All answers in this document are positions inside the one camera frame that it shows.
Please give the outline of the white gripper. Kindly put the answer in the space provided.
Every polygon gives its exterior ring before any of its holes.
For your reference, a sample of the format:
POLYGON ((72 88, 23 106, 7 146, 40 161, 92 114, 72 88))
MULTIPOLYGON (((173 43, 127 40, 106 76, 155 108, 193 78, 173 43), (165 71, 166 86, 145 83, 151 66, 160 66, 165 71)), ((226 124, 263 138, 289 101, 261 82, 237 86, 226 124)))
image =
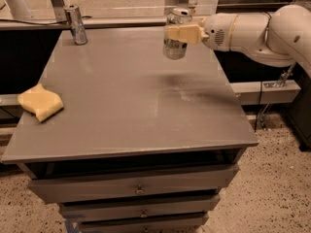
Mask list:
POLYGON ((204 40, 203 44, 211 50, 229 51, 230 36, 236 19, 237 14, 194 17, 192 24, 167 26, 164 36, 170 40, 192 45, 204 40))

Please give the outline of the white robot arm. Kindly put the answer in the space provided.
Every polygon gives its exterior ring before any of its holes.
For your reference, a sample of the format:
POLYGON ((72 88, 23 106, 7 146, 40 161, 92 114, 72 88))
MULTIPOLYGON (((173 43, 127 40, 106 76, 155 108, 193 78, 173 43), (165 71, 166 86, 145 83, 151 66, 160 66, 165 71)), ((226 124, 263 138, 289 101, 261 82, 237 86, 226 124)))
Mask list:
POLYGON ((164 29, 166 40, 236 51, 273 67, 299 64, 311 76, 311 12, 287 5, 274 13, 218 13, 164 29))

